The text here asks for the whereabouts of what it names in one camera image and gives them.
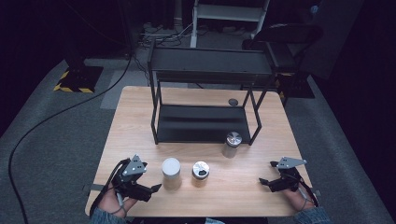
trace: person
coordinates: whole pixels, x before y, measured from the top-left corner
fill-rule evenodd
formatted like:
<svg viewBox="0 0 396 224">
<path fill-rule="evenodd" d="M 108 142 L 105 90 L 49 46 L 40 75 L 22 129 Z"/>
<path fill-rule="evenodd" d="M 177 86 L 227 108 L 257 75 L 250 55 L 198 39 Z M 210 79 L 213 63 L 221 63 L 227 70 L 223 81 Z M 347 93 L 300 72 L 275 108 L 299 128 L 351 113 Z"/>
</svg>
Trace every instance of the person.
<svg viewBox="0 0 396 224">
<path fill-rule="evenodd" d="M 289 199 L 293 208 L 298 211 L 293 220 L 299 224 L 330 224 L 329 216 L 323 207 L 315 207 L 312 199 L 302 186 L 299 190 L 282 190 L 283 194 Z M 90 224 L 126 224 L 127 212 L 137 203 L 136 199 L 128 198 L 120 206 L 115 190 L 109 184 L 108 191 L 105 193 L 101 202 L 95 208 L 90 219 Z M 209 219 L 210 224 L 220 224 L 214 219 Z"/>
</svg>

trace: hand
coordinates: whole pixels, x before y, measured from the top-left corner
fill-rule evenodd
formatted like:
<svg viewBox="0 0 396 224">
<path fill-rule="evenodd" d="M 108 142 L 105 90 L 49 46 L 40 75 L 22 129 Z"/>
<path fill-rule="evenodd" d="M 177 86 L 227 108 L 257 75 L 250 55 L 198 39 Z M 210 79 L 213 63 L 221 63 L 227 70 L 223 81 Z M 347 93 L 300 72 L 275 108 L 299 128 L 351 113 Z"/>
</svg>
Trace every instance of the hand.
<svg viewBox="0 0 396 224">
<path fill-rule="evenodd" d="M 120 204 L 119 200 L 117 199 L 116 191 L 113 189 L 113 185 L 110 183 L 108 185 L 108 190 L 103 196 L 102 201 L 99 202 L 98 207 L 116 217 L 124 218 L 126 217 L 126 213 L 132 208 L 132 206 L 137 203 L 137 200 L 128 198 L 127 200 L 123 201 L 123 203 L 123 209 L 120 209 Z"/>
<path fill-rule="evenodd" d="M 305 188 L 302 185 L 300 185 L 299 189 L 297 189 L 296 191 L 284 189 L 282 190 L 282 192 L 289 199 L 291 205 L 297 211 L 303 211 L 305 209 L 315 207 L 311 197 L 309 197 L 309 194 L 306 192 Z"/>
</svg>

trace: gray floor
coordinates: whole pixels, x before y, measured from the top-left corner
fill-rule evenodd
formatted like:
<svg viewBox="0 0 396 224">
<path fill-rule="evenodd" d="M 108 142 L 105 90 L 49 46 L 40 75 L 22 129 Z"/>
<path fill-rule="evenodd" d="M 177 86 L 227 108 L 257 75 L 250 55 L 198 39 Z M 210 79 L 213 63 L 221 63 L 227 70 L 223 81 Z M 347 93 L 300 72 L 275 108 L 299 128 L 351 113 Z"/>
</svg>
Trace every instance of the gray floor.
<svg viewBox="0 0 396 224">
<path fill-rule="evenodd" d="M 198 37 L 198 48 L 240 49 L 246 35 L 209 32 Z M 182 46 L 187 47 L 189 41 L 183 38 Z M 136 54 L 145 65 L 147 50 L 139 49 Z M 7 176 L 8 158 L 19 140 L 49 116 L 98 96 L 38 125 L 18 145 L 12 161 L 13 178 L 30 223 L 88 223 L 84 187 L 94 179 L 120 91 L 126 85 L 145 86 L 147 80 L 132 62 L 126 76 L 100 95 L 120 77 L 127 61 L 89 59 L 86 64 L 105 68 L 95 93 L 53 91 L 67 68 L 61 62 L 37 86 L 1 137 L 0 223 L 23 222 Z M 290 99 L 285 109 L 308 160 L 311 181 L 320 192 L 319 203 L 334 223 L 393 223 L 312 78 L 309 83 L 316 98 Z M 270 223 L 292 223 L 292 219 L 271 217 Z"/>
</svg>

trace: light wood tabletop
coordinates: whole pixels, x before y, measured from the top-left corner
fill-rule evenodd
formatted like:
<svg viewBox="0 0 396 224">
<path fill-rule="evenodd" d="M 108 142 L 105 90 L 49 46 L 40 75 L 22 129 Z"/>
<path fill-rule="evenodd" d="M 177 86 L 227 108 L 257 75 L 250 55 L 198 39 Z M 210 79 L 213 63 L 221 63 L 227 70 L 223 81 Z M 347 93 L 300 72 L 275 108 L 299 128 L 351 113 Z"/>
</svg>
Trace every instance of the light wood tabletop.
<svg viewBox="0 0 396 224">
<path fill-rule="evenodd" d="M 243 102 L 245 91 L 162 88 L 165 104 L 227 105 L 234 98 Z M 260 92 L 255 92 L 258 99 Z M 160 143 L 155 145 L 150 128 L 153 103 L 150 88 L 125 87 L 111 124 L 93 184 L 104 185 L 117 163 L 137 154 L 148 163 L 137 183 L 151 187 L 163 182 L 162 164 L 167 158 L 180 161 L 181 187 L 164 187 L 148 203 L 138 202 L 131 217 L 283 217 L 295 211 L 281 192 L 271 192 L 260 178 L 279 179 L 270 161 L 282 157 L 301 159 L 288 118 L 275 92 L 267 92 L 260 108 L 262 130 L 252 146 L 242 144 L 235 157 L 221 154 L 223 144 Z M 246 106 L 249 129 L 257 127 L 251 104 Z M 205 161 L 210 172 L 205 185 L 191 183 L 191 169 Z M 304 165 L 297 170 L 311 186 Z M 86 213 L 99 191 L 91 190 Z"/>
</svg>

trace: denim sleeve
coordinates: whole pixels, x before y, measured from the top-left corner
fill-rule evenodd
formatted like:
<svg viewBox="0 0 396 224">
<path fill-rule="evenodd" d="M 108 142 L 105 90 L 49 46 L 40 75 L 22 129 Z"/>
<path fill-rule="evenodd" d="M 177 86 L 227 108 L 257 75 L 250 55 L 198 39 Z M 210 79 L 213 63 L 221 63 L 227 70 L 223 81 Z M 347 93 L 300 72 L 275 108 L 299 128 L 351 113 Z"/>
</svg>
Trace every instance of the denim sleeve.
<svg viewBox="0 0 396 224">
<path fill-rule="evenodd" d="M 100 208 L 95 208 L 90 224 L 126 224 L 126 220 L 124 218 L 113 216 Z"/>
<path fill-rule="evenodd" d="M 306 209 L 294 215 L 294 221 L 298 224 L 331 224 L 323 207 Z"/>
</svg>

